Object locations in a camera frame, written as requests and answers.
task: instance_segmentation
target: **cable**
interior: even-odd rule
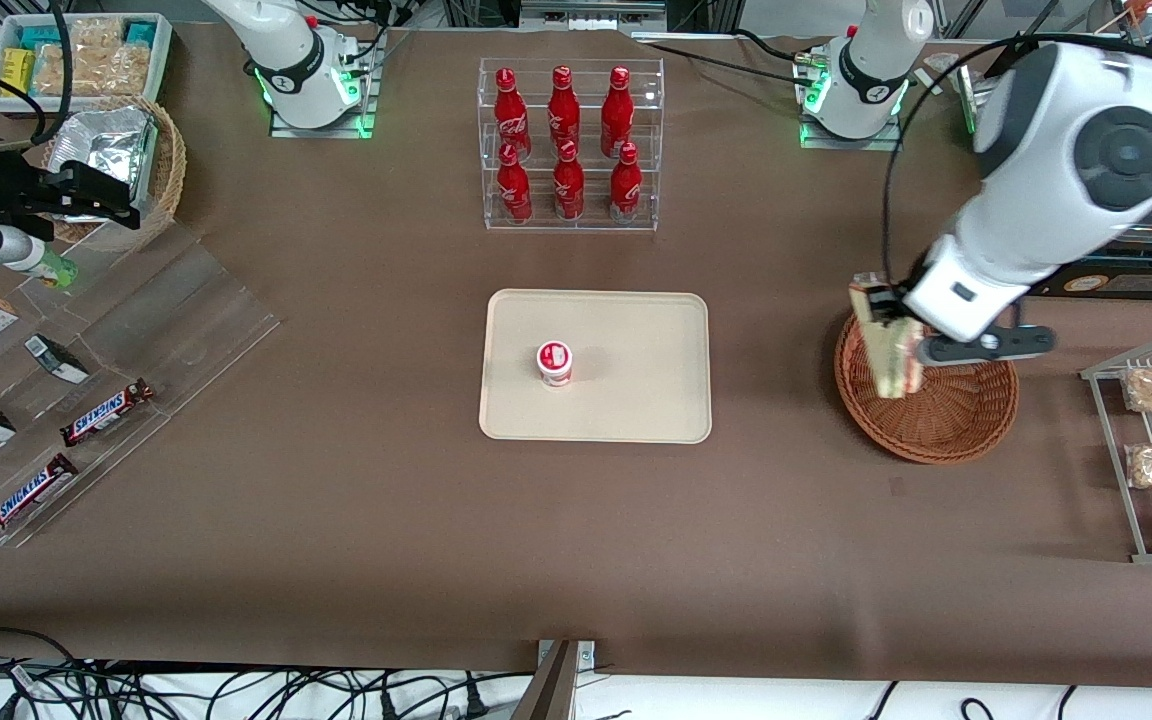
[[[896,145],[892,146],[890,154],[887,156],[887,173],[886,177],[882,180],[882,213],[881,213],[881,225],[882,225],[882,272],[887,275],[887,282],[896,285],[895,274],[892,274],[890,264],[890,196],[892,196],[892,174],[896,168],[896,158],[900,156],[900,151],[905,146],[905,134],[909,132],[909,127],[914,123],[914,119],[918,116],[918,111],[923,108],[923,104],[932,96],[932,88],[941,85],[945,78],[950,77],[955,70],[969,61],[978,58],[979,55],[988,53],[992,50],[1000,50],[1000,47],[1009,47],[1011,45],[1018,44],[1018,41],[1064,41],[1069,45],[1083,45],[1085,47],[1094,47],[1094,50],[1109,50],[1116,51],[1116,53],[1128,53],[1134,55],[1143,55],[1152,59],[1152,50],[1147,47],[1138,47],[1135,45],[1126,44],[1121,40],[1108,40],[1108,38],[1102,37],[1087,37],[1083,35],[1069,35],[1060,32],[1036,32],[1030,35],[1016,35],[1014,37],[1006,37],[1002,40],[987,41],[986,45],[977,47],[977,50],[970,51],[970,53],[961,56],[954,61],[954,65],[946,68],[941,74],[938,74],[935,78],[932,79],[932,85],[925,88],[923,94],[918,96],[918,101],[914,103],[914,107],[909,109],[909,115],[905,115],[905,122],[900,124],[900,132],[896,137]]]
[[[38,641],[45,642],[45,643],[50,644],[53,649],[55,649],[55,651],[59,652],[60,655],[65,655],[65,660],[68,660],[68,661],[70,661],[73,664],[76,664],[76,665],[78,664],[77,657],[74,657],[74,653],[69,652],[68,647],[65,647],[63,644],[60,644],[59,641],[52,638],[51,635],[47,635],[47,634],[44,634],[44,632],[37,632],[37,630],[23,630],[23,629],[20,629],[20,628],[8,628],[8,626],[0,626],[0,632],[12,634],[12,635],[24,635],[24,637],[36,638]]]
[[[753,32],[748,31],[748,29],[744,29],[744,28],[733,29],[732,35],[736,36],[736,37],[745,37],[745,38],[749,38],[749,40],[753,40],[755,45],[758,45],[758,50],[761,50],[763,53],[767,53],[768,55],[772,55],[773,58],[780,58],[782,60],[788,60],[788,61],[791,61],[791,62],[794,61],[794,55],[793,54],[790,54],[790,53],[782,53],[782,51],[776,50],[776,47],[772,47],[761,37],[756,36]]]
[[[900,683],[900,680],[892,680],[890,683],[887,683],[887,689],[884,689],[882,697],[878,698],[878,707],[874,708],[873,714],[867,720],[878,720],[878,717],[882,714],[882,708],[887,707],[887,698],[892,697],[892,691],[895,691],[896,683]]]
[[[41,134],[46,131],[47,128],[47,115],[46,113],[44,113],[44,111],[41,111],[41,105],[38,105],[38,101],[36,101],[33,97],[24,94],[24,92],[20,91],[17,86],[14,86],[9,82],[0,79],[0,88],[5,92],[9,92],[9,94],[17,96],[20,100],[24,100],[24,103],[29,105],[29,109],[32,109],[35,115],[33,135],[41,136]]]
[[[477,679],[475,682],[485,683],[488,682],[490,680],[500,680],[500,679],[530,679],[530,676],[532,675],[535,675],[535,673],[498,673],[495,675],[484,675],[480,679]],[[444,689],[442,692],[432,694],[431,696],[426,697],[425,700],[416,702],[415,705],[412,705],[411,707],[408,707],[407,710],[399,712],[396,719],[394,720],[403,720],[403,717],[411,715],[417,707],[425,705],[425,703],[438,700],[438,698],[440,697],[448,697],[453,692],[456,692],[458,689],[467,687],[468,684],[470,683],[468,682],[457,683],[447,689]]]
[[[52,137],[56,137],[60,126],[63,126],[69,118],[69,101],[74,92],[74,47],[69,43],[69,24],[65,23],[65,15],[56,0],[47,0],[47,9],[51,10],[52,22],[56,23],[60,41],[60,105],[56,108],[56,116],[51,120],[45,131],[36,132],[29,141],[0,141],[0,152],[24,151],[40,146]]]
[[[783,79],[785,82],[794,83],[794,85],[802,85],[808,88],[812,85],[812,81],[801,77],[782,76],[782,74],[768,73],[767,70],[759,70],[756,68],[748,68],[744,65],[728,63],[726,60],[718,60],[715,58],[707,58],[704,55],[696,55],[695,53],[687,53],[685,50],[677,50],[677,47],[666,47],[664,45],[657,45],[653,41],[646,44],[649,47],[655,47],[655,50],[662,53],[672,53],[673,55],[682,55],[684,58],[691,58],[692,60],[700,60],[702,63],[719,65],[719,67],[730,68],[733,70],[740,70],[741,73],[750,73],[755,76],[770,77],[773,79]]]
[[[1064,720],[1064,704],[1069,702],[1069,696],[1078,689],[1078,685],[1070,685],[1066,688],[1064,694],[1060,696],[1060,705],[1056,705],[1056,720]]]
[[[696,15],[696,13],[700,12],[700,8],[705,8],[705,6],[711,6],[713,3],[717,3],[717,1],[718,0],[696,0],[696,5],[691,6],[691,12],[688,13],[687,15],[684,15],[684,17],[682,17],[682,20],[679,20],[679,22],[675,24],[675,26],[673,26],[672,29],[669,29],[669,32],[677,32],[680,28],[682,28],[682,26],[684,26],[687,24],[688,20],[694,18],[695,15]]]
[[[986,720],[993,720],[993,712],[990,712],[990,708],[986,707],[986,705],[984,705],[983,702],[977,700],[977,698],[975,697],[969,697],[958,704],[958,713],[963,715],[963,720],[973,720],[973,718],[968,714],[968,708],[972,706],[983,710]]]

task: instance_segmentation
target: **wicker basket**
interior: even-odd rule
[[[180,191],[184,188],[184,138],[180,137],[180,131],[172,122],[168,111],[136,94],[105,97],[97,104],[96,109],[119,109],[127,108],[128,105],[154,115],[159,126],[159,138],[154,145],[154,165],[150,170],[150,211],[142,215],[141,229],[119,233],[118,242],[103,242],[100,250],[136,250],[154,240],[172,223],[180,203]],[[55,141],[47,143],[41,164],[47,164],[54,149]],[[99,223],[66,223],[58,220],[52,220],[52,225],[56,228],[56,240],[65,242],[78,242],[100,227]]]
[[[878,397],[855,316],[838,338],[833,378],[847,412],[865,434],[905,460],[930,465],[967,462],[993,450],[1016,420],[1020,403],[1011,363],[925,367],[920,391],[900,400]]]

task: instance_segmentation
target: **coca-cola bottle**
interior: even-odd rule
[[[616,158],[621,143],[630,138],[634,127],[634,97],[630,97],[630,70],[612,68],[612,88],[602,100],[602,154]]]
[[[513,145],[518,151],[518,160],[531,156],[531,136],[526,135],[526,103],[518,94],[517,81],[513,70],[497,70],[497,127],[500,128],[500,142]]]
[[[497,170],[500,200],[506,209],[509,223],[522,225],[531,219],[531,184],[526,182],[526,170],[518,164],[518,150],[513,145],[500,145],[500,169]]]
[[[579,149],[579,101],[573,92],[573,69],[567,65],[554,68],[554,92],[550,96],[550,137],[554,147],[575,142]]]
[[[554,165],[554,213],[575,220],[584,211],[585,168],[576,160],[576,143],[564,141],[558,146],[558,165]]]
[[[643,170],[639,169],[639,147],[631,142],[621,145],[621,161],[612,169],[612,213],[613,222],[628,225],[634,222],[634,215],[639,210],[639,187],[643,184]]]

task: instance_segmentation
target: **snickers wrapper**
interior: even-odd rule
[[[58,453],[43,470],[38,471],[33,479],[12,493],[12,497],[6,498],[3,505],[0,505],[0,533],[14,520],[20,518],[29,505],[46,500],[61,483],[77,473],[78,469],[74,468],[74,463]]]
[[[65,447],[73,447],[84,441],[84,439],[101,432],[116,423],[119,418],[128,414],[132,407],[142,404],[149,397],[154,396],[154,388],[145,384],[145,379],[129,384],[120,389],[114,397],[109,397],[99,406],[93,407],[90,414],[65,425],[60,429],[60,437],[65,441]]]

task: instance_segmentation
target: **beige tray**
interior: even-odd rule
[[[566,342],[573,381],[541,382]],[[479,427],[495,439],[697,444],[708,437],[708,310],[680,291],[501,290],[488,302]]]

